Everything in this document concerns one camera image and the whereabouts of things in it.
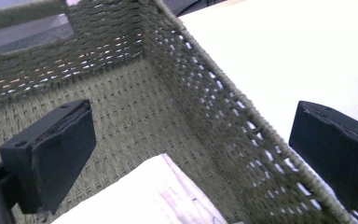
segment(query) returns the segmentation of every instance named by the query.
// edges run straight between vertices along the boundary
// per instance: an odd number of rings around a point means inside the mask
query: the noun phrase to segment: woven basket
[[[7,8],[0,27],[59,3]],[[91,100],[97,147],[49,222],[160,153],[228,222],[354,222],[161,0],[80,1],[64,11],[70,37],[0,53],[0,145],[58,105]]]

